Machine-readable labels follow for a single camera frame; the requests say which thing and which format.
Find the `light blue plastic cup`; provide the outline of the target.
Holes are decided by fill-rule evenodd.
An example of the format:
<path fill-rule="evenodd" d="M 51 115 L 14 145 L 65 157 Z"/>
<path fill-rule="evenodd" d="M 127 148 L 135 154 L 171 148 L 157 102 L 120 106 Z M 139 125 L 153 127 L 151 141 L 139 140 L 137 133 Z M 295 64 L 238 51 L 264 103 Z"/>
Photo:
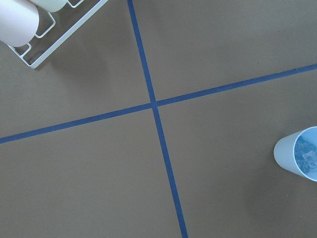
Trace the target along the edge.
<path fill-rule="evenodd" d="M 316 182 L 317 128 L 309 127 L 280 139 L 273 155 L 283 169 Z"/>

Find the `pale green plastic cup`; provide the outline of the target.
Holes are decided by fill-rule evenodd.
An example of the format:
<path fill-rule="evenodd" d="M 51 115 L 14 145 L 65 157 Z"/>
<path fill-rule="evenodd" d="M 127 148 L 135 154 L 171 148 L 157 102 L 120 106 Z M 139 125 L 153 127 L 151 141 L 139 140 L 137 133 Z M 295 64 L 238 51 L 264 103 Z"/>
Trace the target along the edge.
<path fill-rule="evenodd" d="M 57 12 L 67 4 L 68 0 L 30 0 L 30 2 L 47 12 Z"/>

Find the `pink plastic cup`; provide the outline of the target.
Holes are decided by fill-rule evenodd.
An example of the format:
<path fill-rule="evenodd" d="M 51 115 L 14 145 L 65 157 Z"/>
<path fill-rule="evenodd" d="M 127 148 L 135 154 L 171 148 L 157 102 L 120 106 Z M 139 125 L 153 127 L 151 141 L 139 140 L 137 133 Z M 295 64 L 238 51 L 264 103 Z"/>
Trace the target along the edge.
<path fill-rule="evenodd" d="M 0 2 L 0 40 L 12 47 L 21 47 L 35 36 L 39 26 L 36 6 L 27 0 Z"/>

